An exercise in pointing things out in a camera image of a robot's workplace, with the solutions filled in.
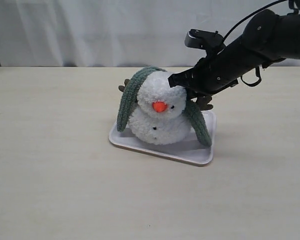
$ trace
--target table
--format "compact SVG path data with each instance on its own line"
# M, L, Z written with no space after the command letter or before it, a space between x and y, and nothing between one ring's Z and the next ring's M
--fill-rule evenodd
M108 141L138 69L0 67L0 240L300 239L300 67L214 96L206 167Z

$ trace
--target stuffed toy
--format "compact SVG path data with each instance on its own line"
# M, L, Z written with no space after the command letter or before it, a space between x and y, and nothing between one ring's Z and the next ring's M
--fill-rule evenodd
M211 147L202 110L212 109L211 97L193 96L182 86L170 87L165 69L147 66L124 81L119 90L122 97L117 115L117 131L127 125L141 141L167 145L182 141L193 128L198 141Z

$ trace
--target white plastic tray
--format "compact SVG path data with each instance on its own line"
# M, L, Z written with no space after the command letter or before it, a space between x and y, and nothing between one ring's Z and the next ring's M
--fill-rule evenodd
M190 134L177 143L168 145L154 145L143 142L135 137L129 126L123 132L117 131L117 122L114 123L110 133L109 141L116 147L124 148L130 151L136 151L159 158L170 159L186 164L196 166L205 166L209 164L214 157L215 133L217 127L217 118L211 110L202 112L207 129L212 138L212 146L205 148L197 140L195 131L192 129Z

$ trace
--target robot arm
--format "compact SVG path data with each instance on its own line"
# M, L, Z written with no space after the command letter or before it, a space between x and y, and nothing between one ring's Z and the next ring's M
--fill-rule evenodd
M286 1L289 1L292 13L280 16L266 9ZM168 79L170 87L185 87L196 96L213 96L237 85L238 78L242 79L245 73L253 69L259 80L254 84L246 84L256 86L261 82L260 66L265 69L285 59L300 60L299 11L300 0L273 2L257 10L242 35L228 46L224 41L234 28L225 38L218 32L191 29L185 38L185 45L205 50L206 57L201 58L194 67L172 74Z

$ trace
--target black cable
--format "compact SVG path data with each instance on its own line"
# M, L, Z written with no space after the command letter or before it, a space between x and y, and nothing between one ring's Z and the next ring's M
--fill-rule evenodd
M241 23L243 23L245 20L247 20L248 18L252 17L253 15L255 15L255 14L257 14L257 13L259 13L259 12L261 12L261 11L263 11L263 10L265 10L265 9L267 9L267 8L269 8L269 7L271 7L271 6L273 6L273 5L280 4L280 3L283 3L283 2L286 2L286 1L288 1L288 0L277 0L277 1L274 1L274 2L272 2L272 3L270 3L270 4L268 4L268 5L264 6L264 7L262 7L262 8L260 8L260 9L256 10L256 11L254 11L253 13L249 14L248 16L246 16L245 18L243 18L242 20L240 20L240 21L239 21L236 25L234 25L234 26L230 29L230 31L228 31L228 33L224 36L224 38L223 38L221 44L219 45L218 49L220 49L220 47L224 44L226 38L232 33L232 31L235 30L235 28L237 28L237 27L238 27Z

